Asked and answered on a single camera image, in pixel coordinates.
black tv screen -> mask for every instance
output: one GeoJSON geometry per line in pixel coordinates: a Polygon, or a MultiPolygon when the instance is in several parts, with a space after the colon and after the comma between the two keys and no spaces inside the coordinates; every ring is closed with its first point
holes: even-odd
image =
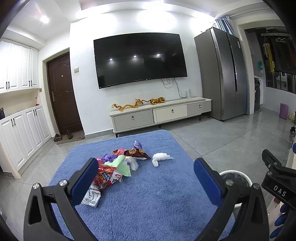
{"type": "Polygon", "coordinates": [[[179,34],[135,33],[94,40],[99,88],[187,77],[179,34]]]}

gray refrigerator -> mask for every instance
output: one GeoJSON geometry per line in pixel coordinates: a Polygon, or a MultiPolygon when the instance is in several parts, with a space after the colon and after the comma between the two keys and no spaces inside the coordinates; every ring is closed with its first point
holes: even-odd
{"type": "Polygon", "coordinates": [[[247,110],[247,73],[240,41],[217,28],[194,38],[204,98],[212,100],[211,117],[224,121],[247,110]]]}

tv cabinet drawer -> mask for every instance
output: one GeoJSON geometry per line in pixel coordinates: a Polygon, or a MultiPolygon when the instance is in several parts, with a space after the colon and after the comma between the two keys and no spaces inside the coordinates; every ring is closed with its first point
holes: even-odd
{"type": "Polygon", "coordinates": [[[196,103],[187,104],[187,114],[188,116],[200,115],[205,112],[212,110],[211,101],[200,101],[196,103]]]}
{"type": "Polygon", "coordinates": [[[128,130],[154,123],[151,110],[114,116],[114,122],[117,131],[128,130]]]}
{"type": "Polygon", "coordinates": [[[153,110],[154,122],[174,120],[187,116],[187,105],[177,105],[153,110]]]}

green object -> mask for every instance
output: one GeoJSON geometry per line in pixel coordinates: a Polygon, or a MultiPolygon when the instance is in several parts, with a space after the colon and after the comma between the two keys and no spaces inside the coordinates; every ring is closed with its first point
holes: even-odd
{"type": "Polygon", "coordinates": [[[113,162],[105,162],[104,166],[109,167],[116,167],[116,170],[123,176],[130,177],[131,176],[131,170],[129,168],[129,165],[126,161],[124,161],[126,157],[124,155],[119,155],[113,162]]]}
{"type": "Polygon", "coordinates": [[[263,64],[261,61],[258,61],[258,69],[263,70],[263,64]]]}

blue curtain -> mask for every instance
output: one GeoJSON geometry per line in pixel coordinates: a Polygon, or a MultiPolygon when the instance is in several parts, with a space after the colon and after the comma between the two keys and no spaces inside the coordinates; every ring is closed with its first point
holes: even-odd
{"type": "Polygon", "coordinates": [[[229,16],[223,16],[221,18],[216,18],[215,22],[216,22],[219,29],[221,29],[229,34],[234,35],[234,32],[233,32],[232,27],[230,25],[229,16]]]}

